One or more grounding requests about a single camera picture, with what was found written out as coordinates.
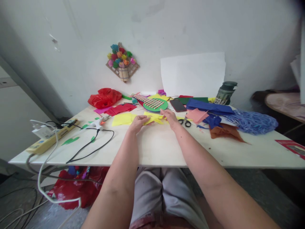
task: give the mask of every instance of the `dark green bottle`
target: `dark green bottle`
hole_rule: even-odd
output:
[[[215,99],[215,104],[229,105],[230,98],[233,92],[237,88],[237,83],[234,81],[225,81],[222,83],[222,86],[219,88],[218,94]]]

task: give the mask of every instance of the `white table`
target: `white table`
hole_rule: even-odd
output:
[[[81,123],[79,126],[88,124],[88,121],[94,121],[96,117],[99,117],[93,110],[95,110],[95,108],[89,106],[74,116],[74,118],[80,120]],[[144,111],[143,108],[137,108],[131,113],[142,115]],[[180,117],[185,116],[185,112],[176,114]],[[68,165],[110,166],[129,127],[126,125],[112,127],[112,121],[113,117],[110,117],[104,124],[104,129],[113,130],[115,132],[113,139],[91,156],[69,163]],[[202,133],[195,125],[186,129],[222,166],[226,168],[305,168],[305,160],[299,158],[298,155],[287,150],[275,141],[289,140],[276,131],[258,136],[239,132],[244,141],[248,143],[247,144],[230,138],[211,139],[209,130],[205,129],[204,133]],[[62,146],[62,144],[77,131],[80,131],[80,129],[75,127],[70,133],[59,140],[57,149],[47,162],[48,165],[66,165],[66,162],[96,135],[95,130],[86,130],[79,135],[80,138],[77,141]],[[99,148],[108,141],[111,136],[112,132],[100,131],[96,141],[88,145],[76,158],[84,157]],[[142,166],[186,167],[176,137],[168,123],[164,125],[154,123],[151,126],[144,126],[138,134],[138,145],[140,155],[139,161]],[[31,163],[33,165],[42,165],[52,149],[53,146],[44,154],[32,157]],[[28,156],[29,153],[23,151],[9,163],[24,167]]]

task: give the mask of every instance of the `power strip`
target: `power strip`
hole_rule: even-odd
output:
[[[62,129],[56,129],[58,140],[61,139],[63,136],[65,136],[70,130],[72,130],[75,126],[68,125],[68,124],[79,124],[79,121],[77,119],[70,119],[66,121],[64,124],[64,127]],[[47,139],[40,139],[33,145],[31,145],[29,148],[27,148],[25,151],[27,151],[30,154],[37,154],[41,155],[45,151],[47,151],[52,145],[56,143],[56,136],[55,134]]]

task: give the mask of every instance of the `person's left hand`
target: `person's left hand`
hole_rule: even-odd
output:
[[[134,118],[132,124],[128,128],[128,131],[134,132],[137,134],[140,129],[142,128],[143,124],[147,121],[149,121],[150,117],[146,115],[138,115]]]

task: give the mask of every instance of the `forearm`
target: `forearm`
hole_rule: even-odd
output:
[[[173,128],[184,159],[225,228],[278,228],[218,161],[181,125]]]
[[[136,133],[127,131],[82,228],[128,228],[139,164]]]

